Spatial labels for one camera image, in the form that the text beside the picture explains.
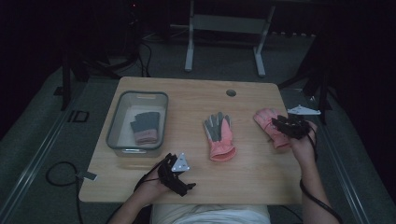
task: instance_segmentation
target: small white tag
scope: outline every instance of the small white tag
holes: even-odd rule
[[[184,153],[181,153],[172,167],[172,172],[184,172],[189,170],[190,166],[187,164],[186,157]]]
[[[320,110],[313,110],[309,109],[306,107],[303,107],[301,105],[298,105],[297,107],[294,107],[293,109],[288,109],[289,114],[295,114],[295,115],[319,115]]]

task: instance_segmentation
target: pink and gray glove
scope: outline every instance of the pink and gray glove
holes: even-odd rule
[[[257,111],[253,118],[270,135],[274,141],[274,148],[287,148],[290,147],[289,138],[278,131],[277,127],[272,123],[272,119],[277,119],[278,115],[279,112],[273,108],[263,108]]]
[[[221,112],[211,115],[204,121],[204,126],[210,144],[210,160],[230,160],[236,154],[230,116],[223,116]]]

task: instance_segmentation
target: table leg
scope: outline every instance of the table leg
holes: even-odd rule
[[[184,70],[190,72],[192,70],[192,60],[194,56],[194,1],[190,0],[190,25],[189,25],[189,45],[187,46],[186,64]]]
[[[275,12],[275,8],[276,7],[271,7],[267,20],[265,21],[263,27],[262,27],[262,37],[260,39],[260,43],[258,46],[253,48],[253,53],[254,53],[254,58],[256,60],[256,66],[257,66],[257,72],[259,74],[259,77],[264,77],[265,76],[265,69],[264,69],[264,65],[262,62],[262,47],[264,45],[265,42],[265,38],[268,35],[268,30],[270,28],[271,25],[271,19],[274,15]]]

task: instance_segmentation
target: gray carpet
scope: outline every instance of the gray carpet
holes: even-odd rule
[[[178,36],[164,43],[154,42],[152,36],[147,38],[146,43],[151,49],[148,71],[152,77],[278,84],[295,75],[313,39],[304,36],[269,36],[262,53],[266,77],[257,76],[253,52],[249,46],[251,42],[245,46],[235,46],[221,41],[213,43],[202,38],[198,38],[195,45],[192,71],[186,73],[185,40],[185,36]],[[149,49],[142,46],[141,55],[146,65],[149,61]],[[122,59],[112,58],[113,63],[120,60]],[[136,63],[117,73],[122,76],[139,77],[141,67],[141,64]],[[12,194],[24,168],[42,148],[42,143],[48,141],[52,125],[59,120],[62,123],[57,137],[48,146],[46,158],[38,167],[35,178],[31,180],[30,188],[22,195],[16,209],[12,210],[10,223],[78,223],[75,187],[54,187],[47,182],[45,173],[58,161],[70,161],[79,170],[87,170],[118,81],[99,77],[93,71],[88,83],[73,81],[74,92],[82,90],[81,94],[74,95],[74,101],[68,110],[62,112],[62,98],[52,95],[55,88],[61,85],[61,80],[61,70],[49,77],[42,90],[1,142],[0,202],[3,206]],[[301,93],[300,88],[303,85],[304,80],[281,91],[286,108],[317,105],[317,102]],[[343,109],[332,97],[328,100],[332,110],[326,112],[328,124],[319,127],[318,167],[333,207],[345,223],[396,223],[395,205],[382,186],[359,136]],[[62,119],[67,118],[71,110],[89,111],[88,121],[75,123]],[[318,118],[310,119],[320,124]],[[342,163],[341,168],[340,164],[334,162],[334,158]],[[345,176],[340,176],[340,169],[345,169],[347,180]],[[51,173],[51,178],[60,183],[74,181],[73,170],[62,165]],[[350,181],[352,186],[346,188],[343,185],[345,181]],[[349,189],[353,189],[354,195],[349,195]],[[81,203],[80,210],[85,223],[105,223],[117,206],[118,203]],[[362,211],[356,212],[356,207],[361,207]],[[300,205],[290,205],[289,208],[301,214]],[[297,217],[284,207],[270,206],[269,209],[272,223],[299,222]]]

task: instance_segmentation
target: metal frame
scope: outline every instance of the metal frame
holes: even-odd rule
[[[190,24],[189,24],[189,45],[187,46],[186,64],[184,70],[192,71],[192,61],[194,54],[194,29],[211,30],[223,32],[236,32],[247,34],[260,34],[260,43],[253,48],[256,61],[257,72],[260,77],[265,76],[265,69],[262,62],[262,47],[275,12],[275,6],[270,8],[267,18],[264,20],[250,18],[236,18],[223,16],[210,16],[194,14],[194,0],[190,0]]]

